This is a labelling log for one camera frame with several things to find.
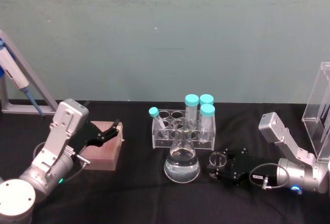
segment blue led light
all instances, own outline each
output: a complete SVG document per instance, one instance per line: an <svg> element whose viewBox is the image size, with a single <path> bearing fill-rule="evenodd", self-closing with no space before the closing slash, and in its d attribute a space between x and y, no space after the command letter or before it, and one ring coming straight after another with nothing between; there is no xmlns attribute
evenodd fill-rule
<svg viewBox="0 0 330 224"><path fill-rule="evenodd" d="M291 187L291 190L300 191L301 189L298 186L294 185L293 187Z"/></svg>

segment centrifuge tube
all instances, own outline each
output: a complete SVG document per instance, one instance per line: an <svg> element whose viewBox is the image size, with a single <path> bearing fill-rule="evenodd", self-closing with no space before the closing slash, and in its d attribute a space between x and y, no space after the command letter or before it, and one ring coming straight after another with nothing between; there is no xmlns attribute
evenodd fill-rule
<svg viewBox="0 0 330 224"><path fill-rule="evenodd" d="M210 139L210 131L212 128L213 116L215 114L215 107L211 104L204 104L201 106L199 119L199 138L200 142L208 142Z"/></svg>
<svg viewBox="0 0 330 224"><path fill-rule="evenodd" d="M163 120L159 116L159 111L158 111L157 107L151 107L149 109L149 115L154 119L154 121L155 121L156 125L159 127L160 132L163 135L163 137L168 139L169 134L166 130L166 126L165 126Z"/></svg>
<svg viewBox="0 0 330 224"><path fill-rule="evenodd" d="M195 94L188 94L185 98L186 103L186 118L196 121L197 106L199 104L199 97Z"/></svg>
<svg viewBox="0 0 330 224"><path fill-rule="evenodd" d="M210 94L202 94L200 96L200 105L204 105L204 104L210 104L213 105L214 103L214 98L212 95Z"/></svg>

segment gray metal frame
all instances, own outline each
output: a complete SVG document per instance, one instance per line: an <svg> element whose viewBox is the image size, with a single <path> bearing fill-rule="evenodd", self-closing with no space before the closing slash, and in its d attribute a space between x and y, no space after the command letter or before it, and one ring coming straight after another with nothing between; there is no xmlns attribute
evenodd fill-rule
<svg viewBox="0 0 330 224"><path fill-rule="evenodd" d="M5 42L7 49L10 49L11 52L15 55L15 62L17 63L23 74L26 76L26 78L29 80L30 84L33 84L36 87L43 99L47 102L48 106L40 106L40 109L46 115L54 115L55 111L58 108L58 104L56 103L52 95L42 84L37 74L33 71L31 66L24 59L23 55L12 42L12 40L1 30L0 39ZM0 78L0 98L3 113L39 114L39 112L33 105L14 105L9 102L5 77Z"/></svg>

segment black table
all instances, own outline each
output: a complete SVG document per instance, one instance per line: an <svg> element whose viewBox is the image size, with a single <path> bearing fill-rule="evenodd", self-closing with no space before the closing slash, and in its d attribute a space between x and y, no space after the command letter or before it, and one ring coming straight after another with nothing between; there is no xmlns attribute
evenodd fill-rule
<svg viewBox="0 0 330 224"><path fill-rule="evenodd" d="M119 118L125 141L117 169L83 171L59 185L35 206L32 223L330 223L328 194L288 189L262 191L244 183L228 186L206 172L210 150L197 150L202 174L176 184L163 173L169 149L152 149L148 109L183 109L183 103L91 102L89 120ZM279 159L258 124L262 114L278 113L298 145L312 151L301 117L305 105L215 104L216 150L246 147L257 157ZM32 151L49 133L51 117L0 114L0 176L17 178L32 161Z"/></svg>

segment white label sticker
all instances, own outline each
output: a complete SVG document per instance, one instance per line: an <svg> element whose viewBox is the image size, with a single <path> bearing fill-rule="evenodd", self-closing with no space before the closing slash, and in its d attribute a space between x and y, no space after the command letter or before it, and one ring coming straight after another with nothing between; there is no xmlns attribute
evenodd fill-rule
<svg viewBox="0 0 330 224"><path fill-rule="evenodd" d="M252 178L254 178L254 179L263 179L263 176L252 174Z"/></svg>

